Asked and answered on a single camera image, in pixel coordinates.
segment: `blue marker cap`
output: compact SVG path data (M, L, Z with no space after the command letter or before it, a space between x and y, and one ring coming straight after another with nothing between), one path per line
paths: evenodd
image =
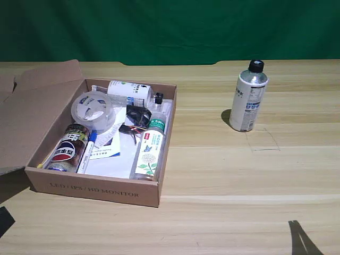
M92 132L89 138L89 142L95 142L97 139L97 132Z

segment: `wood grain surface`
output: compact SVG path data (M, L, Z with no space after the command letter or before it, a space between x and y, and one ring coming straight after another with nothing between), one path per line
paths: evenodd
M43 64L2 62L0 74ZM340 60L265 61L269 87L248 133L225 123L248 61L81 66L86 77L178 85L160 207L35 193L12 173L0 203L16 222L0 254L340 254ZM292 242L293 220L319 252Z

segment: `bottle with plant label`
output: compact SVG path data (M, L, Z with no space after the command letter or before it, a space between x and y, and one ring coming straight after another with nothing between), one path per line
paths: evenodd
M131 179L154 181L158 179L165 140L166 116L161 111L163 94L157 94L161 95L161 99L156 97L155 108L151 111L149 128L141 134L137 163L132 167Z

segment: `marker pen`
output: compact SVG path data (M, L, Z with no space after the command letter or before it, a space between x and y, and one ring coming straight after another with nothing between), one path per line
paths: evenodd
M96 139L97 139L97 133L92 132L92 134L90 135L89 141L87 143L85 152L83 154L83 157L80 161L78 171L77 171L78 174L84 174L85 173L87 165L89 164L89 160L90 160L92 150L95 146Z

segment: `box lid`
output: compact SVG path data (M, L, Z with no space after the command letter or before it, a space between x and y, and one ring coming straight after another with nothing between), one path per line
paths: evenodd
M0 79L0 88L8 93L9 80ZM0 175L29 164L82 81L77 60L29 70L18 78L14 93L0 105Z

